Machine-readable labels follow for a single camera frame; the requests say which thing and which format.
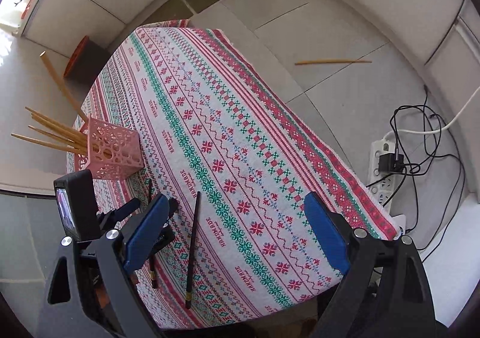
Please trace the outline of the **black chopstick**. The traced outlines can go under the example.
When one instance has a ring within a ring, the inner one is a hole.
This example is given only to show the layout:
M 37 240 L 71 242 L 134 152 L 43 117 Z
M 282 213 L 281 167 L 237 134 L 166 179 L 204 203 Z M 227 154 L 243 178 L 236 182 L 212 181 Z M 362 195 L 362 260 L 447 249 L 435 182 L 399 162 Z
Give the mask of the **black chopstick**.
M 194 276 L 194 260 L 195 260 L 195 242 L 197 236 L 197 228 L 199 221 L 199 208 L 201 201 L 201 192 L 198 191 L 196 194 L 194 212 L 193 212 L 193 225 L 191 229 L 190 237 L 190 248 L 189 248 L 189 261 L 187 268 L 187 278 L 186 278 L 186 291 L 185 291 L 185 308 L 191 308 L 192 302 L 192 289 L 193 289 L 193 276 Z

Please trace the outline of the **pink perforated utensil holder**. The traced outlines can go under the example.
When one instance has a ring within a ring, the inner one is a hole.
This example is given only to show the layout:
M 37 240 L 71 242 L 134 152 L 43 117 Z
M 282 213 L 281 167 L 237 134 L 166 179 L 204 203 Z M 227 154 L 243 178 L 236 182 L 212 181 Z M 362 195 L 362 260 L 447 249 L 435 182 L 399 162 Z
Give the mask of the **pink perforated utensil holder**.
M 89 169 L 93 179 L 118 181 L 144 168 L 136 130 L 89 117 L 80 131 L 87 137 L 87 155 L 74 155 L 75 171 Z

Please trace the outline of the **bamboo chopstick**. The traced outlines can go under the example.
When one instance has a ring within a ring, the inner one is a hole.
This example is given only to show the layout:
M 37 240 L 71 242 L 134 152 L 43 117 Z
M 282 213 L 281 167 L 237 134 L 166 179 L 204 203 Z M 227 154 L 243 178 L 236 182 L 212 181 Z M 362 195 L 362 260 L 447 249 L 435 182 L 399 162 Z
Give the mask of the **bamboo chopstick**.
M 58 123 L 49 121 L 44 117 L 38 116 L 36 114 L 32 115 L 32 119 L 42 124 L 43 126 L 49 128 L 50 130 L 55 131 L 60 136 L 64 136 L 64 138 L 70 138 L 70 139 L 73 139 L 74 141 L 83 142 L 87 144 L 87 136 L 85 134 L 82 134 L 78 130 L 74 130 L 69 126 L 62 126 Z
M 32 143 L 32 144 L 36 144 L 36 145 L 46 147 L 46 148 L 52 148 L 52 149 L 62 151 L 62 152 L 71 152 L 71 153 L 78 154 L 78 155 L 86 155 L 87 154 L 86 149 L 75 148 L 71 145 L 49 143 L 49 142 L 46 142 L 46 141 L 43 141 L 43 140 L 40 140 L 40 139 L 35 139 L 35 138 L 28 137 L 28 136 L 22 136 L 22 135 L 18 135 L 18 134 L 15 134 L 15 133 L 11 133 L 10 135 L 14 138 L 21 139 L 23 141 L 26 141 L 26 142 L 29 142 L 29 143 Z
M 54 131 L 59 136 L 62 136 L 71 141 L 75 141 L 77 143 L 87 143 L 87 136 L 81 133 L 79 130 L 75 130 L 72 127 L 57 122 L 54 119 L 47 117 L 46 115 L 43 115 L 42 113 L 39 113 L 28 107 L 26 107 L 25 109 L 30 112 L 33 120 Z
M 61 142 L 61 143 L 70 145 L 70 146 L 75 147 L 77 149 L 80 149 L 80 148 L 86 149 L 87 148 L 86 143 L 77 142 L 77 141 L 74 141 L 73 139 L 70 139 L 70 138 L 64 138 L 63 136 L 58 136 L 56 134 L 50 133 L 49 131 L 39 129 L 35 126 L 28 125 L 28 128 L 31 129 L 31 130 L 34 130 L 35 132 L 38 132 L 39 134 L 41 134 L 43 136 L 47 136 L 47 137 L 49 137 L 49 138 L 51 138 L 51 139 L 53 139 L 57 142 Z
M 47 55 L 46 52 L 42 52 L 40 54 L 40 59 L 43 65 L 46 67 L 49 76 L 54 80 L 55 84 L 57 87 L 60 89 L 64 97 L 67 99 L 67 101 L 72 105 L 72 108 L 76 111 L 78 116 L 84 121 L 85 124 L 89 122 L 88 117 L 86 114 L 83 112 L 83 110 L 80 108 L 80 105 L 78 102 L 75 100 L 73 97 L 72 93 L 69 91 L 67 88 L 64 80 L 59 76 L 59 74 L 56 72 L 54 66 L 52 65 L 49 56 Z
M 295 66 L 301 65 L 337 65 L 337 64 L 371 64 L 371 60 L 351 60 L 351 59 L 320 59 L 320 60 L 301 60 L 295 62 Z

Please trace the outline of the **white round-button device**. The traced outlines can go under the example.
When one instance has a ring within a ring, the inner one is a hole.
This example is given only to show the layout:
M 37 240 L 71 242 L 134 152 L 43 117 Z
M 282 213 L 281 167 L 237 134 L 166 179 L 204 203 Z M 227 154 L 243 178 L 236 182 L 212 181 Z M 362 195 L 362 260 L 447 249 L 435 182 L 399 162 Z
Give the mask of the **white round-button device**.
M 398 214 L 392 217 L 393 222 L 399 230 L 397 231 L 397 234 L 395 235 L 394 239 L 399 239 L 401 236 L 403 236 L 407 230 L 407 218 L 404 214 Z

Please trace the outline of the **white power strip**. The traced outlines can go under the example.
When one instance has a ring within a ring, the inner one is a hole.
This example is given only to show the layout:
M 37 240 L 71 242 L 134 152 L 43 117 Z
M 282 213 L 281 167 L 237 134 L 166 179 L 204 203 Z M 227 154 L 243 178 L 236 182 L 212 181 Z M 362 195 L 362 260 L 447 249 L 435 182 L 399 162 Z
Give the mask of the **white power strip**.
M 391 210 L 398 175 L 393 173 L 389 161 L 395 158 L 395 146 L 386 139 L 372 142 L 369 156 L 367 188 L 387 212 Z

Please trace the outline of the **black power adapter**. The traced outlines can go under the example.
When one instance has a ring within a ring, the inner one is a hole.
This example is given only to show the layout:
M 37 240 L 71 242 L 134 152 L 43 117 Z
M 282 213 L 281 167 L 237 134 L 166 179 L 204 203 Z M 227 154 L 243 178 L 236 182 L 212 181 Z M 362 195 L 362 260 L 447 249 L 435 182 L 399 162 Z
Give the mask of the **black power adapter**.
M 380 173 L 401 174 L 404 171 L 403 154 L 388 152 L 378 158 L 378 170 Z

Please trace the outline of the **patterned red green tablecloth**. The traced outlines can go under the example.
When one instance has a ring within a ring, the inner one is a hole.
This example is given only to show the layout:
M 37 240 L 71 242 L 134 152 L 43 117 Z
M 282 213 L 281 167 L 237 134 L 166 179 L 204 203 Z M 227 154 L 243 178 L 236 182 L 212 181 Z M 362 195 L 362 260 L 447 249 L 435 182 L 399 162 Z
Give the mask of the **patterned red green tablecloth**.
M 342 278 L 304 213 L 314 191 L 354 228 L 399 228 L 348 165 L 263 81 L 220 30 L 140 26 L 120 44 L 82 105 L 139 133 L 144 168 L 97 180 L 110 211 L 148 191 L 176 199 L 175 238 L 137 290 L 163 329 L 244 322 L 318 296 Z M 185 291 L 201 192 L 191 308 Z

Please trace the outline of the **red trash bin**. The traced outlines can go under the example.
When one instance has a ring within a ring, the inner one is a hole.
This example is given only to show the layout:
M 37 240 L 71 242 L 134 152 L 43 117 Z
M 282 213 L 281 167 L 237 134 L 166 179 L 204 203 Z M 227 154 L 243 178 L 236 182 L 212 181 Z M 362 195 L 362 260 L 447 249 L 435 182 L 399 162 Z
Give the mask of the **red trash bin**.
M 110 57 L 111 53 L 108 50 L 97 45 L 86 35 L 72 53 L 64 70 L 64 78 L 92 86 Z

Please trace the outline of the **bamboo chopstick on floor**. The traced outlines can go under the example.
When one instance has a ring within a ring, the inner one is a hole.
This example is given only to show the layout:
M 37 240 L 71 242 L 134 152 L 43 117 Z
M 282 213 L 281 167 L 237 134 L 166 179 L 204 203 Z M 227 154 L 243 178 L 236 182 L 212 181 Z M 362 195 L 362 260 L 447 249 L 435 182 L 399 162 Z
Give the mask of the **bamboo chopstick on floor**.
M 295 66 L 301 65 L 337 65 L 337 64 L 371 64 L 371 60 L 351 60 L 351 59 L 320 59 L 320 60 L 301 60 L 295 62 Z

